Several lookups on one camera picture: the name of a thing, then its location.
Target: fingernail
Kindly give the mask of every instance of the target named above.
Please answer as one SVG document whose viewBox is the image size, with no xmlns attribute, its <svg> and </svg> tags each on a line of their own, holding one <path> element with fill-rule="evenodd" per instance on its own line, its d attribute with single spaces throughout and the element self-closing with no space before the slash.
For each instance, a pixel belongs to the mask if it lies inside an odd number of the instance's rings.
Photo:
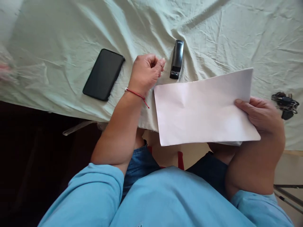
<svg viewBox="0 0 303 227">
<path fill-rule="evenodd" d="M 237 104 L 241 104 L 243 101 L 241 99 L 236 99 L 235 101 Z"/>
</svg>

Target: denim shorts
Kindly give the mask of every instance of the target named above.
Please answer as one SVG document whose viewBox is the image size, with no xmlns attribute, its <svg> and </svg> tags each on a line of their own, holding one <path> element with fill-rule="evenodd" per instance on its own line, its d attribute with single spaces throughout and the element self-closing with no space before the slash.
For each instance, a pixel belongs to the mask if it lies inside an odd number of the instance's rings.
<svg viewBox="0 0 303 227">
<path fill-rule="evenodd" d="M 225 190 L 225 174 L 227 171 L 227 165 L 221 162 L 219 159 L 213 156 L 213 153 L 209 151 L 204 157 L 197 161 L 192 167 L 187 169 L 187 172 L 196 174 L 202 177 L 208 182 L 214 189 L 216 189 L 221 195 L 227 198 Z M 153 158 L 152 154 L 145 146 L 134 150 L 132 159 L 128 165 L 126 175 L 124 178 L 122 200 L 130 190 L 132 185 L 140 178 L 147 176 L 148 174 L 160 170 L 160 166 Z"/>
</svg>

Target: folded paper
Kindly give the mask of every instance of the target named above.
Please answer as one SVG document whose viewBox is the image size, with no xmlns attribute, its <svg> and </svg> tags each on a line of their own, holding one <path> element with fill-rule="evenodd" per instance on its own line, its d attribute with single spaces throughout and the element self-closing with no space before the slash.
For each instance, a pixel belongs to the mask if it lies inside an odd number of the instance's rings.
<svg viewBox="0 0 303 227">
<path fill-rule="evenodd" d="M 260 140 L 236 99 L 250 99 L 253 69 L 154 88 L 162 146 Z"/>
</svg>

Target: forearm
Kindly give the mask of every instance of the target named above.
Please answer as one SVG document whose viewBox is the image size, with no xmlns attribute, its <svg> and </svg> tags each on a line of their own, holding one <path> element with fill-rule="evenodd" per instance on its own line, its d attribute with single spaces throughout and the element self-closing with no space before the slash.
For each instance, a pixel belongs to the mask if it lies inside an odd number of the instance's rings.
<svg viewBox="0 0 303 227">
<path fill-rule="evenodd" d="M 284 146 L 284 131 L 261 135 L 260 141 L 243 142 L 227 170 L 225 183 L 229 198 L 238 190 L 272 194 L 275 168 Z"/>
<path fill-rule="evenodd" d="M 92 163 L 117 166 L 125 175 L 134 150 L 141 107 L 140 97 L 130 92 L 124 93 L 97 142 Z"/>
</svg>

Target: light blue shirt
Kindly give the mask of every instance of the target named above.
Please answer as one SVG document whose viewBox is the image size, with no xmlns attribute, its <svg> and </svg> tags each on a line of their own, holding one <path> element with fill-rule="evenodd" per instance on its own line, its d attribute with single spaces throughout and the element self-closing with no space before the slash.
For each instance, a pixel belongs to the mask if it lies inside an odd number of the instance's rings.
<svg viewBox="0 0 303 227">
<path fill-rule="evenodd" d="M 239 191 L 231 202 L 204 179 L 168 167 L 139 179 L 120 205 L 124 175 L 90 163 L 39 226 L 293 226 L 274 195 Z"/>
</svg>

